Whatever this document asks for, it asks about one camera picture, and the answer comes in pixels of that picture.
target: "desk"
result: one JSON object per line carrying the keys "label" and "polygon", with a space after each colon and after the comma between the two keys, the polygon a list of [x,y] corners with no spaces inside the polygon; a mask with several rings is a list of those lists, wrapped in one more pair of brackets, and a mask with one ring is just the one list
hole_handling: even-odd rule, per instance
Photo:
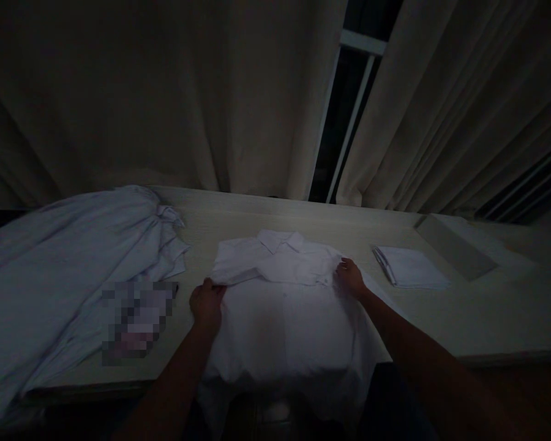
{"label": "desk", "polygon": [[[538,267],[522,280],[501,276],[468,282],[418,235],[414,226],[420,214],[175,187],[151,188],[164,203],[180,212],[186,227],[178,235],[192,246],[186,253],[187,271],[172,278],[179,282],[180,289],[165,331],[145,359],[130,366],[103,367],[101,354],[96,353],[53,379],[43,391],[75,393],[85,386],[115,390],[154,380],[192,326],[189,295],[210,273],[218,242],[255,236],[262,228],[298,231],[309,241],[326,243],[352,256],[413,324],[464,361],[494,363],[516,357],[551,357],[551,274]],[[531,228],[478,226],[515,242],[516,248],[534,245]],[[423,251],[451,280],[451,287],[445,291],[392,287],[372,254],[373,244]]]}

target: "curtain fold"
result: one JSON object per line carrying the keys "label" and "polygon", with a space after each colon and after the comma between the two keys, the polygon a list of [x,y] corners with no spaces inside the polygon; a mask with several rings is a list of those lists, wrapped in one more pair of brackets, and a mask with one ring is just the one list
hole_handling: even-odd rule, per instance
{"label": "curtain fold", "polygon": [[0,2],[0,106],[26,152],[1,181],[24,205],[130,183],[307,198],[345,6]]}
{"label": "curtain fold", "polygon": [[551,151],[551,1],[439,3],[403,3],[338,203],[473,216]]}

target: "folded white cloth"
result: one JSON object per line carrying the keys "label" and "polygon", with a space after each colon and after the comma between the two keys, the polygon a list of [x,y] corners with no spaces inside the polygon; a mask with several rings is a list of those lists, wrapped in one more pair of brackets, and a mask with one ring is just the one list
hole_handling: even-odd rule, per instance
{"label": "folded white cloth", "polygon": [[[219,243],[211,278],[229,288],[198,389],[215,439],[230,400],[245,391],[300,392],[322,420],[351,424],[359,415],[383,343],[335,276],[342,257],[298,232],[262,230],[254,238]],[[362,275],[401,314],[363,270]]]}
{"label": "folded white cloth", "polygon": [[451,284],[421,251],[375,246],[373,254],[397,288],[443,290]]}

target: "pile of clothes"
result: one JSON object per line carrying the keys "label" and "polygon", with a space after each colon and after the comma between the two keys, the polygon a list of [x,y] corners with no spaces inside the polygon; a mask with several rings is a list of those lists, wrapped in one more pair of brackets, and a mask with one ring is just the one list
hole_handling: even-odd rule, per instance
{"label": "pile of clothes", "polygon": [[183,226],[151,190],[127,186],[61,200],[0,228],[0,419],[17,396],[103,344],[113,343],[113,356],[150,348],[175,293],[153,282],[185,271]]}

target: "white shirt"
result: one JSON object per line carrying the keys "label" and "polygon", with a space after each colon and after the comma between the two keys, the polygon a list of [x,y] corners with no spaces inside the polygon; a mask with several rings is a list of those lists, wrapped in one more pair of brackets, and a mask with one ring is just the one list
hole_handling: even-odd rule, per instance
{"label": "white shirt", "polygon": [[0,228],[0,418],[18,393],[102,347],[120,311],[105,310],[103,289],[185,270],[188,246],[174,226],[183,223],[172,207],[127,186],[61,200]]}
{"label": "white shirt", "polygon": [[297,232],[262,230],[256,238],[219,243],[211,278],[229,288],[198,393],[215,437],[232,397],[266,388],[275,395],[300,391],[318,417],[356,422],[383,348],[337,280],[341,257]]}

